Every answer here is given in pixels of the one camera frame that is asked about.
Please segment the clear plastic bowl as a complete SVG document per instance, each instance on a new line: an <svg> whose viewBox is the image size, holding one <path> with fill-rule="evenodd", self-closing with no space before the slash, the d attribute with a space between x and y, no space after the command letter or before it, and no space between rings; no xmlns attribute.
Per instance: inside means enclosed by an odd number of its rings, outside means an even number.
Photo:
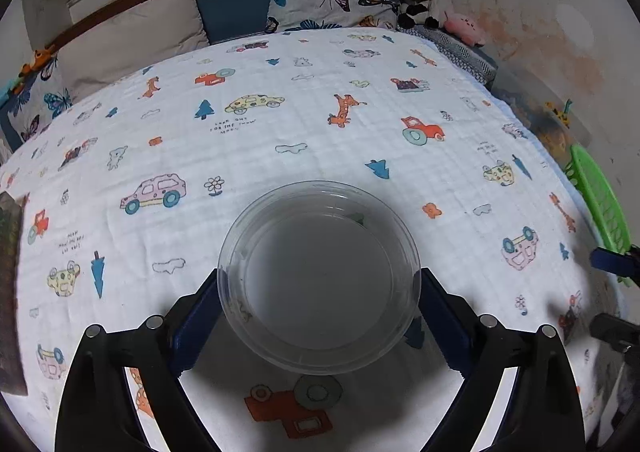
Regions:
<svg viewBox="0 0 640 452"><path fill-rule="evenodd" d="M404 337L420 257L400 217L333 181L280 186L244 209L218 257L218 295L243 344L279 368L357 371Z"/></svg>

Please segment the green plastic mesh basket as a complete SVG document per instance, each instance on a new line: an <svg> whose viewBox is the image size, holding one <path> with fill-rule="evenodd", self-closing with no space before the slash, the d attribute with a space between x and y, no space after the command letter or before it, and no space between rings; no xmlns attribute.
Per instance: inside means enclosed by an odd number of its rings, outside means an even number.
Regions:
<svg viewBox="0 0 640 452"><path fill-rule="evenodd" d="M620 202L599 165L579 144L570 147L570 161L564 168L568 180L582 194L607 250L626 253L631 236Z"/></svg>

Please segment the printed white table cloth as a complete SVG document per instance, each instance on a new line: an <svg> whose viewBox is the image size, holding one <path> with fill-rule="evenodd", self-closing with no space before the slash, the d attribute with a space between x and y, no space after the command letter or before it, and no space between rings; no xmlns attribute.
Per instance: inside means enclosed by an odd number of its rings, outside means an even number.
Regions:
<svg viewBox="0 0 640 452"><path fill-rule="evenodd" d="M390 206L421 264L509 328L565 342L586 432L620 362L588 334L619 313L592 270L588 209L540 140L427 42L364 28L232 40L73 105L1 168L26 198L17 328L28 393L9 407L43 451L84 329L128 330L196 290L264 194L341 182Z"/></svg>

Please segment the clear plastic toy bin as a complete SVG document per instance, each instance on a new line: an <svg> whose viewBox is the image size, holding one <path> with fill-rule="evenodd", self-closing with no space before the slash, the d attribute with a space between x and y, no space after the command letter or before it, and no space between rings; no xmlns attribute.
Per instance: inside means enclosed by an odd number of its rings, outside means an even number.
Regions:
<svg viewBox="0 0 640 452"><path fill-rule="evenodd" d="M588 148L592 141L587 127L572 111L571 100L559 98L535 74L518 65L502 64L490 86L491 93L508 105L521 123L561 165L570 159L570 147Z"/></svg>

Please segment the dark box of coloured pens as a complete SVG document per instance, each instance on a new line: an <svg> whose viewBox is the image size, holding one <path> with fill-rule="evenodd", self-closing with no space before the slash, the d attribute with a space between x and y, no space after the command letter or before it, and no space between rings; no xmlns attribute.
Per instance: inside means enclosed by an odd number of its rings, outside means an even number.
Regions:
<svg viewBox="0 0 640 452"><path fill-rule="evenodd" d="M26 397L28 388L23 370L17 331L17 266L23 209L9 193L1 193L0 246L0 361L1 391Z"/></svg>

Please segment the butterfly pillow at left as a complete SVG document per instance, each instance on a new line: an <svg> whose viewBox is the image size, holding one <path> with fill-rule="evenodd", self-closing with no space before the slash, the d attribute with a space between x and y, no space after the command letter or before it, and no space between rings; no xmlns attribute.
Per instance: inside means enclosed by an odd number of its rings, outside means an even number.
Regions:
<svg viewBox="0 0 640 452"><path fill-rule="evenodd" d="M14 152L34 138L73 106L70 90L62 79L58 58L54 56L36 74L26 79L18 94L1 103L1 133Z"/></svg>

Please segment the pink plush toy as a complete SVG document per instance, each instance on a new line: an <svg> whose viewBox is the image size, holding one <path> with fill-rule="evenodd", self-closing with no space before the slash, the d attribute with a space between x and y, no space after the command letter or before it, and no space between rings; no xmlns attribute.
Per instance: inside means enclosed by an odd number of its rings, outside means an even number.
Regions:
<svg viewBox="0 0 640 452"><path fill-rule="evenodd" d="M446 19L444 29L450 35L457 37L460 42L470 47L486 45L486 36L476 22L460 13L451 13Z"/></svg>

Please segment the beige cushion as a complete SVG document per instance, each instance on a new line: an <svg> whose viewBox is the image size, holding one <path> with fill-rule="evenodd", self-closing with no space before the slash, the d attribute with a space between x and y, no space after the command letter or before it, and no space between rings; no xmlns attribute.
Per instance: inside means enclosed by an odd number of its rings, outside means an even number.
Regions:
<svg viewBox="0 0 640 452"><path fill-rule="evenodd" d="M147 0L58 50L73 102L137 70L209 45L196 0Z"/></svg>

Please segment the butterfly print pillow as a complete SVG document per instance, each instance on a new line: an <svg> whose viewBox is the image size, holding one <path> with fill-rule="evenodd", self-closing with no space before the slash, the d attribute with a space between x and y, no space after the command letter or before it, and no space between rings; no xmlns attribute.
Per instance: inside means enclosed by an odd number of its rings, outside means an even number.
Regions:
<svg viewBox="0 0 640 452"><path fill-rule="evenodd" d="M270 0L265 31L397 27L398 0Z"/></svg>

